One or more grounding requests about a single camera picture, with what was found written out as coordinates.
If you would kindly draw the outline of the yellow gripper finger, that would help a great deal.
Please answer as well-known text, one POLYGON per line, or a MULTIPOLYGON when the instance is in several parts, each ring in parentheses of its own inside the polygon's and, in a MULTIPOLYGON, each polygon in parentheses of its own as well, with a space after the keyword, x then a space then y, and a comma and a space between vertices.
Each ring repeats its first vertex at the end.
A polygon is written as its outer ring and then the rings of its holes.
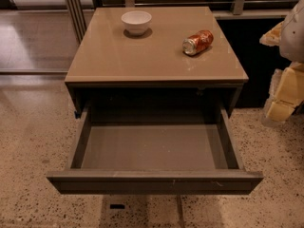
POLYGON ((285 122, 304 101, 304 64, 291 62, 284 70, 276 69, 265 104, 265 117, 285 122))
POLYGON ((282 22, 275 25, 272 29, 261 36, 259 42, 268 47, 278 46, 281 38, 282 22))

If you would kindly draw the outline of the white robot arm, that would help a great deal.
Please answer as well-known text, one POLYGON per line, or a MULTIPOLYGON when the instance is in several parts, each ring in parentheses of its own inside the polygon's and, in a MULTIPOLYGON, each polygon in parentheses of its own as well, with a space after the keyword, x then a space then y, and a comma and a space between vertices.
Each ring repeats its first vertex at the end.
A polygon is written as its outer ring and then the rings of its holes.
POLYGON ((284 70, 275 70, 263 108, 262 122, 277 126, 304 102, 304 0, 299 0, 284 21, 263 34, 259 42, 278 46, 280 56, 291 62, 284 70))

